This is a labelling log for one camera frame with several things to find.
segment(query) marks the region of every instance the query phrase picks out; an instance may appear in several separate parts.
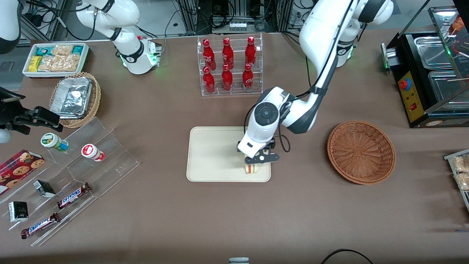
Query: red coca-cola bottle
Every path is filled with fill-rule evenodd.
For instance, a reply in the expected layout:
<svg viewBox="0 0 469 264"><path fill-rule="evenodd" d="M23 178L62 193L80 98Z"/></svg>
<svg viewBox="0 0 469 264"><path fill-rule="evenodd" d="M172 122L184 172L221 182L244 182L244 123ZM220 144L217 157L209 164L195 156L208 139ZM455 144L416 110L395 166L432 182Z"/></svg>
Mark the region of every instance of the red coca-cola bottle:
<svg viewBox="0 0 469 264"><path fill-rule="evenodd" d="M230 70L235 67L235 59L233 55L233 48L230 45L230 39L223 39L223 64L228 64Z"/></svg>
<svg viewBox="0 0 469 264"><path fill-rule="evenodd" d="M254 37L248 37L248 46L246 47L246 63L256 64L256 46L254 46Z"/></svg>
<svg viewBox="0 0 469 264"><path fill-rule="evenodd" d="M210 41L208 39L204 39L202 44L204 45L205 65L208 66L210 70L215 70L217 68L217 64L215 63L215 53L213 53L213 49L210 47Z"/></svg>
<svg viewBox="0 0 469 264"><path fill-rule="evenodd" d="M210 73L210 69L207 66L204 66L204 85L207 93L214 93L215 92L215 79L213 75Z"/></svg>
<svg viewBox="0 0 469 264"><path fill-rule="evenodd" d="M251 64L246 63L244 66L244 72L242 73L242 86L243 90L246 92L250 92L252 90L252 78L254 75L252 74L251 71Z"/></svg>
<svg viewBox="0 0 469 264"><path fill-rule="evenodd" d="M229 92L233 85L233 74L230 71L228 64L223 65L223 72L221 73L221 78L223 79L223 89Z"/></svg>

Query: small black box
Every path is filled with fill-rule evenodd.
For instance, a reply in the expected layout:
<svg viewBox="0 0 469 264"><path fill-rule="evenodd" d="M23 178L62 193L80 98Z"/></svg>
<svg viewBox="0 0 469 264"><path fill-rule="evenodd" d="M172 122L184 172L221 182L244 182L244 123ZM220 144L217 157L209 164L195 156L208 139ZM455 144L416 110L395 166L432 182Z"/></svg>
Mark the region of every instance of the small black box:
<svg viewBox="0 0 469 264"><path fill-rule="evenodd" d="M10 222L26 221L28 219L28 205L26 202L11 202L8 204Z"/></svg>
<svg viewBox="0 0 469 264"><path fill-rule="evenodd" d="M45 198L52 198L55 195L51 185L43 180L37 180L34 182L34 188L38 191L39 195Z"/></svg>

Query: aluminum foil container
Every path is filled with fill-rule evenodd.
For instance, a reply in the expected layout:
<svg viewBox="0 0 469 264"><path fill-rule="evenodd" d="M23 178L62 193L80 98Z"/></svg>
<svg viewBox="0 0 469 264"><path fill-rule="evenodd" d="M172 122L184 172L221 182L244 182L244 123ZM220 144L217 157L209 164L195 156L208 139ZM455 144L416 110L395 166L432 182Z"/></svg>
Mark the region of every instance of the aluminum foil container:
<svg viewBox="0 0 469 264"><path fill-rule="evenodd" d="M55 91L51 111L61 119L81 119L86 116L93 82L86 77L63 79Z"/></svg>

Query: snack box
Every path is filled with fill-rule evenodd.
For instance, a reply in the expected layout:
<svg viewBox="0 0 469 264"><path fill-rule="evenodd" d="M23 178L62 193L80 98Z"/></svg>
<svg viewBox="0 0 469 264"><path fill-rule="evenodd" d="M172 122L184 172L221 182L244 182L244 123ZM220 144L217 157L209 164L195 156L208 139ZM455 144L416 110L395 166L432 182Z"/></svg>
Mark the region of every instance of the snack box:
<svg viewBox="0 0 469 264"><path fill-rule="evenodd" d="M41 155L28 150L23 149L16 153L11 159L0 165L0 195L44 163L45 160Z"/></svg>
<svg viewBox="0 0 469 264"><path fill-rule="evenodd" d="M51 47L55 45L74 45L74 46L83 47L76 71L62 71L62 72L31 72L29 71L29 65L31 64L31 59L33 58L33 56L37 55L38 50L41 48ZM65 76L70 76L72 74L80 73L82 72L83 66L85 65L88 51L89 51L88 45L86 45L85 43L80 43L80 42L58 42L58 43L34 44L31 47L30 53L28 55L28 59L26 60L26 63L24 64L23 74L29 78L37 79L37 78L61 78Z"/></svg>

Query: snickers bar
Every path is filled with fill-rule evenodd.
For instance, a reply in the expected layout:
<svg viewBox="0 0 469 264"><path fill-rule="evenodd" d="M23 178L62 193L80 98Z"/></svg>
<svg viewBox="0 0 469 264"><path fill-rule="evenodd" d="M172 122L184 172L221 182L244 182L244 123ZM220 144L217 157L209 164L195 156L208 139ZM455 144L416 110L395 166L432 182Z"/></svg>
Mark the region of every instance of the snickers bar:
<svg viewBox="0 0 469 264"><path fill-rule="evenodd" d="M55 212L49 218L42 220L41 222L33 225L30 228L23 229L23 231L21 231L21 239L27 239L28 237L32 236L37 231L44 230L50 225L54 223L58 223L60 221L61 220L60 220L59 215L57 214L57 212Z"/></svg>
<svg viewBox="0 0 469 264"><path fill-rule="evenodd" d="M82 196L84 193L88 192L89 190L91 190L91 188L88 185L88 183L85 182L84 185L80 186L80 188L72 192L69 196L63 198L62 201L57 202L59 209L67 207L69 204L76 201L80 196Z"/></svg>

